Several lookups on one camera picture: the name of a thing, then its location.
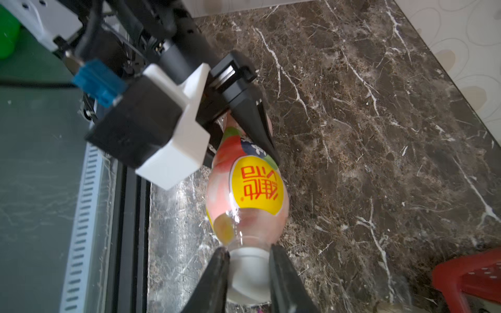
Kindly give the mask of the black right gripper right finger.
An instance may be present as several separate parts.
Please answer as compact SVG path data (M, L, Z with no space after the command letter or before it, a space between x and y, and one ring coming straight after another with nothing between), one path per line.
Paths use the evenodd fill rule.
M283 246L271 246L269 269L272 312L319 312Z

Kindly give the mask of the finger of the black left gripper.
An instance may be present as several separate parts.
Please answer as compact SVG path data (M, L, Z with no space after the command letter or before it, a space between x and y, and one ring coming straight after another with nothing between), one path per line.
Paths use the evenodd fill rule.
M273 143L261 90L253 84L233 83L228 88L228 105L245 134L279 165L281 159Z

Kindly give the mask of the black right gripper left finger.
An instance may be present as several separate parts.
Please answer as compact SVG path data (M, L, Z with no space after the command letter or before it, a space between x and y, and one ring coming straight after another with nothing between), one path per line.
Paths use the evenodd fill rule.
M226 312L229 270L230 253L227 248L219 247L213 253L206 270L181 312Z

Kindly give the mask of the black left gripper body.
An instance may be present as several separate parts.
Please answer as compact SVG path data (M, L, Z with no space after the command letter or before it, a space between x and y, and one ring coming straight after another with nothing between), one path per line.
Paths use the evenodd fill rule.
M176 84L186 82L202 64L209 67L207 81L202 84L202 101L195 111L196 122L211 137L221 137L216 120L230 109L228 88L233 83L252 84L257 78L255 67L239 51L217 57L195 23L169 23L165 28L171 37L164 41L157 64Z

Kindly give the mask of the white screwed bottle cap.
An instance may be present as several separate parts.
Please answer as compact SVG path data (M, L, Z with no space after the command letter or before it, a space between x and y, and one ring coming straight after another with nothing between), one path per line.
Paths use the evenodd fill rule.
M270 253L256 247L230 251L227 300L256 306L271 301Z

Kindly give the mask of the clear pink drink bottle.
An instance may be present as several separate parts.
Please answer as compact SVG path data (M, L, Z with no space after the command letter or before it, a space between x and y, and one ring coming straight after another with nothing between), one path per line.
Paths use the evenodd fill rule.
M206 213L216 238L224 246L254 241L268 247L283 234L289 208L277 163L225 114L206 190Z

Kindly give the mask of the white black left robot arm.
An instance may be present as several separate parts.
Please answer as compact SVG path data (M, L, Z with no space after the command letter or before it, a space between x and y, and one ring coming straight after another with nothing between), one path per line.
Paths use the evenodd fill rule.
M68 87L107 109L86 140L137 169L164 147L181 122L174 98L146 77L156 65L176 85L200 65L210 68L195 123L209 133L197 145L205 166L223 141L216 122L230 113L275 162L280 156L267 123L250 59L218 57L181 1L3 1L11 13L74 73Z

